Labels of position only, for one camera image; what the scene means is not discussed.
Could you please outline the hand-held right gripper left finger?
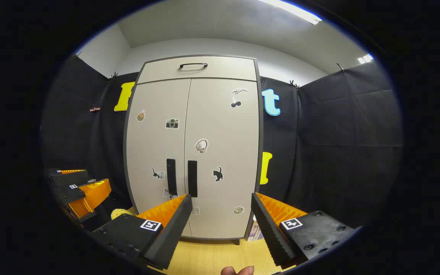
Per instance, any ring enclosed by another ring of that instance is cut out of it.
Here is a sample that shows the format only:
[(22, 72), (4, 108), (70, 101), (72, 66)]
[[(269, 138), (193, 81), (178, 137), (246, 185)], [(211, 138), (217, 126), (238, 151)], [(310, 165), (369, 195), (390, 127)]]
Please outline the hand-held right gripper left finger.
[(191, 195), (181, 195), (143, 214), (119, 214), (89, 235), (130, 263), (168, 269), (191, 212)]

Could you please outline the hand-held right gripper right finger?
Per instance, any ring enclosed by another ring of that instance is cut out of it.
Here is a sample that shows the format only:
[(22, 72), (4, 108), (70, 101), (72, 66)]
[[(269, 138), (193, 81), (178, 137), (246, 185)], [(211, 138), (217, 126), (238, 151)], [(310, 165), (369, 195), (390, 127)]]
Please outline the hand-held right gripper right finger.
[(358, 231), (321, 210), (307, 213), (258, 192), (252, 193), (251, 209), (275, 265), (282, 268), (312, 261)]

